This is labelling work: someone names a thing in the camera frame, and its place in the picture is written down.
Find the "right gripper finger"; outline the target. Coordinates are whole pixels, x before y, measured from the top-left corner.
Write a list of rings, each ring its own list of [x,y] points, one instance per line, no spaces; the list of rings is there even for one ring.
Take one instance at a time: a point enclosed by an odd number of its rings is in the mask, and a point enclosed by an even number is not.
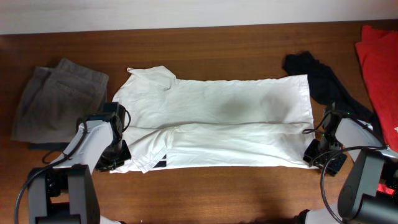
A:
[[[330,176],[335,176],[338,174],[343,167],[347,159],[347,155],[344,153],[331,152],[326,155],[325,164],[328,164],[326,167],[326,174]]]
[[[319,140],[313,139],[304,152],[303,160],[308,164],[309,167],[313,166],[314,160],[320,154],[319,145]]]

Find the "white polo shirt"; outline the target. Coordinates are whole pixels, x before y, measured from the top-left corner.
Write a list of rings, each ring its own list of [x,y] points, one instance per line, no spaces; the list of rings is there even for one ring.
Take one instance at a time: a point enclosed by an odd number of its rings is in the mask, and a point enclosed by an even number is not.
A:
[[[129,69],[114,101],[130,113],[131,158],[116,172],[192,167],[306,168],[314,139],[306,75],[182,80],[166,67]]]

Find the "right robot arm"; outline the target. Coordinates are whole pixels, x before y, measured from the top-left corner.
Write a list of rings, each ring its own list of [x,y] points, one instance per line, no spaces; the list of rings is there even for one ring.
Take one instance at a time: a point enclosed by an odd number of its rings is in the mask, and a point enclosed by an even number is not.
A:
[[[322,134],[313,140],[303,157],[310,167],[320,168],[320,192],[325,207],[304,210],[294,223],[397,223],[397,153],[372,126],[341,110],[324,112],[320,124],[304,134]],[[336,175],[346,153],[358,153],[335,205],[328,203],[325,176]]]

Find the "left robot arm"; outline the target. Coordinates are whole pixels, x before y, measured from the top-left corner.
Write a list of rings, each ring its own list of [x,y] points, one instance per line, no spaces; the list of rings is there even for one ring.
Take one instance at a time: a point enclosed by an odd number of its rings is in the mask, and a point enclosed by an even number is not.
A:
[[[115,170],[131,158],[123,140],[130,121],[117,102],[78,120],[66,149],[45,167],[32,169],[21,188],[28,195],[30,223],[111,223],[101,215],[91,175]]]

